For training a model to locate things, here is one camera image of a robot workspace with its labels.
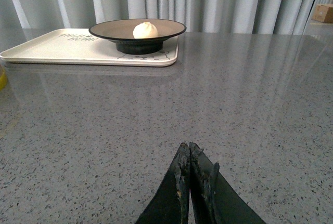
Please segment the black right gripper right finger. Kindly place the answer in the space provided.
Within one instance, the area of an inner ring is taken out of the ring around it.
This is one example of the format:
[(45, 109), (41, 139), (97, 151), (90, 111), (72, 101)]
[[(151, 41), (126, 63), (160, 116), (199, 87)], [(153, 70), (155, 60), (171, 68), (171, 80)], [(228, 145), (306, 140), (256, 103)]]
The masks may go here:
[(195, 223), (265, 223), (241, 199), (203, 149), (190, 145), (190, 193)]

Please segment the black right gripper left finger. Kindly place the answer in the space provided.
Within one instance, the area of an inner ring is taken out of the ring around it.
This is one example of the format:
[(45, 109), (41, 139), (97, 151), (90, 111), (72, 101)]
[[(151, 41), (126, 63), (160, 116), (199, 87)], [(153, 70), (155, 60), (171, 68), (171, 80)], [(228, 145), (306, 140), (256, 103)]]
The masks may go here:
[(157, 192), (136, 223), (188, 223), (190, 149), (181, 143)]

